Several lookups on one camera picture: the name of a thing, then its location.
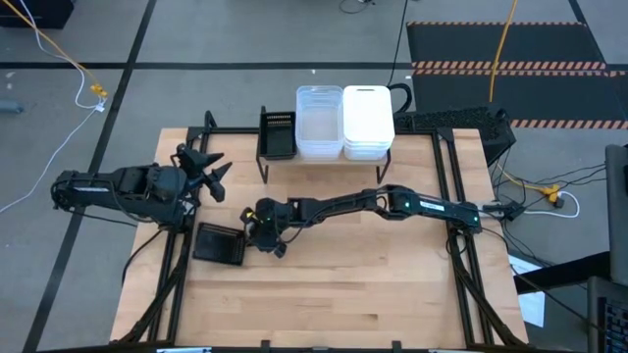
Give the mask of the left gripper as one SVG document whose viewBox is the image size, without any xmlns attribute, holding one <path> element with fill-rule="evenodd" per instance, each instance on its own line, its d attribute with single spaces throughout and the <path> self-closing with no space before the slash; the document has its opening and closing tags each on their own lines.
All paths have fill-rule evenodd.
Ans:
<svg viewBox="0 0 628 353">
<path fill-rule="evenodd" d="M 195 190 L 205 185 L 215 201 L 225 200 L 226 190 L 221 180 L 233 163 L 228 162 L 217 169 L 212 169 L 209 174 L 205 173 L 207 167 L 224 157 L 223 153 L 201 153 L 185 144 L 179 144 L 173 157 L 179 161 L 179 168 L 186 175 L 186 190 Z"/>
</svg>

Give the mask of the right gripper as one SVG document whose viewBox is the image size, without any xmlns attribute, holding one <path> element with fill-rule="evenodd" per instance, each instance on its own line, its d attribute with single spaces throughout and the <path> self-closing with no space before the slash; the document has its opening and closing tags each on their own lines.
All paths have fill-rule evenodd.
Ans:
<svg viewBox="0 0 628 353">
<path fill-rule="evenodd" d="M 276 229 L 271 226 L 260 226 L 255 232 L 246 229 L 245 246 L 253 246 L 260 253 L 271 253 L 282 259 L 287 252 L 287 245 L 281 240 Z"/>
</svg>

